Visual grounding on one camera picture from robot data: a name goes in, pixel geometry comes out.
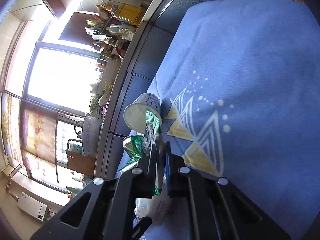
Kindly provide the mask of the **white water heater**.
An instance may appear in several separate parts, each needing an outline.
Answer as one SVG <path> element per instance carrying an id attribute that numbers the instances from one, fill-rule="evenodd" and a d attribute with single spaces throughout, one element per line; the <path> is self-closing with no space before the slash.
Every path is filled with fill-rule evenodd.
<path id="1" fill-rule="evenodd" d="M 48 215 L 48 205 L 22 192 L 18 198 L 17 207 L 31 217 L 43 222 Z"/>

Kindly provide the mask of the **white patterned basin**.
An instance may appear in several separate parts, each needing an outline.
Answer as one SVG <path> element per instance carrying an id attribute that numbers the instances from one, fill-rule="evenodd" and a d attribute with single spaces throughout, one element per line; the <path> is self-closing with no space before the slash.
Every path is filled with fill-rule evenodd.
<path id="1" fill-rule="evenodd" d="M 74 124 L 77 138 L 82 141 L 82 149 L 86 157 L 95 158 L 101 129 L 101 122 L 94 116 L 86 114 L 83 120 Z"/>

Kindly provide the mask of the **green aluminium can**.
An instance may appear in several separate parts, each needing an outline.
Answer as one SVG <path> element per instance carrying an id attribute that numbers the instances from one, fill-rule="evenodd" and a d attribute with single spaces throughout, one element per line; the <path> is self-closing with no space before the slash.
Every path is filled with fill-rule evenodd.
<path id="1" fill-rule="evenodd" d="M 145 155 L 143 152 L 143 140 L 144 137 L 142 135 L 130 135 L 123 139 L 123 148 L 127 153 L 129 160 L 121 168 L 120 174 L 123 174 L 125 171 L 136 167 L 139 159 Z"/>

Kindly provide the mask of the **white tissue pack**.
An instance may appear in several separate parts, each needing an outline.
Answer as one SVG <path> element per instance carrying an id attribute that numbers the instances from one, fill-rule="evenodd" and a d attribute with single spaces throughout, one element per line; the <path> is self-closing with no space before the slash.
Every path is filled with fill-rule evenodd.
<path id="1" fill-rule="evenodd" d="M 136 219 L 140 221 L 144 217 L 152 219 L 155 225 L 162 224 L 169 207 L 171 206 L 171 198 L 167 193 L 166 176 L 163 177 L 162 191 L 159 196 L 154 195 L 151 199 L 137 198 L 135 205 Z"/>

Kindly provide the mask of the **white plastic jug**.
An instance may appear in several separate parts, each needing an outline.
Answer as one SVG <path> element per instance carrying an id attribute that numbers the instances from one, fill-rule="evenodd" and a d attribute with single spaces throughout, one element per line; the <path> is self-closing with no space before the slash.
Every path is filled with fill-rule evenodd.
<path id="1" fill-rule="evenodd" d="M 125 24 L 112 24 L 109 26 L 108 31 L 112 35 L 123 35 L 126 32 L 127 28 L 128 26 Z"/>

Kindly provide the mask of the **green white snack wrapper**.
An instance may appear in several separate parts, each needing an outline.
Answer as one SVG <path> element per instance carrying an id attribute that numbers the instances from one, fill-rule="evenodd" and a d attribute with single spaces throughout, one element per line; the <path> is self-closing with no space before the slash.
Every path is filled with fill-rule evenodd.
<path id="1" fill-rule="evenodd" d="M 156 145 L 156 179 L 155 179 L 155 195 L 160 196 L 163 188 L 164 180 L 164 152 L 163 152 L 163 140 L 161 135 L 161 127 L 159 123 L 159 118 L 151 111 L 147 109 L 146 121 L 144 127 L 144 139 L 143 139 L 143 152 L 145 155 L 149 156 L 151 153 L 152 145 Z"/>

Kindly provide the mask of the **white paper cup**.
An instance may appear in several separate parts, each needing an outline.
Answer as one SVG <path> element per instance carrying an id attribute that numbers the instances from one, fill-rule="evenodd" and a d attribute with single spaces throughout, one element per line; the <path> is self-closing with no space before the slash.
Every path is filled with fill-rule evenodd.
<path id="1" fill-rule="evenodd" d="M 161 125 L 161 102 L 160 99 L 152 93 L 141 94 L 132 104 L 125 108 L 123 117 L 126 125 L 131 130 L 144 133 L 147 110 L 150 110 L 155 116 L 157 116 Z"/>

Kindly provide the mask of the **yellow cooking oil bottle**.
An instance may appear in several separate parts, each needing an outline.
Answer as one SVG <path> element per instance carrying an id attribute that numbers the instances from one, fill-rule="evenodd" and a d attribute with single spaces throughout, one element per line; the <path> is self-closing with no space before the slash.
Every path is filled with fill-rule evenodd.
<path id="1" fill-rule="evenodd" d="M 135 7 L 126 3 L 121 3 L 120 5 L 109 5 L 107 7 L 107 11 L 116 20 L 130 25 L 138 26 L 142 21 L 146 9 L 143 7 Z"/>

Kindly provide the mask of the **wooden cutting board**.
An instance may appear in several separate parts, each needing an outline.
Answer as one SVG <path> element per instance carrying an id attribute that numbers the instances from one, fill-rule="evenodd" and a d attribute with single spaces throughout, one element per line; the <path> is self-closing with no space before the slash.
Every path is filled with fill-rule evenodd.
<path id="1" fill-rule="evenodd" d="M 94 176 L 95 159 L 80 155 L 71 151 L 67 154 L 67 168 L 86 175 L 88 177 Z"/>

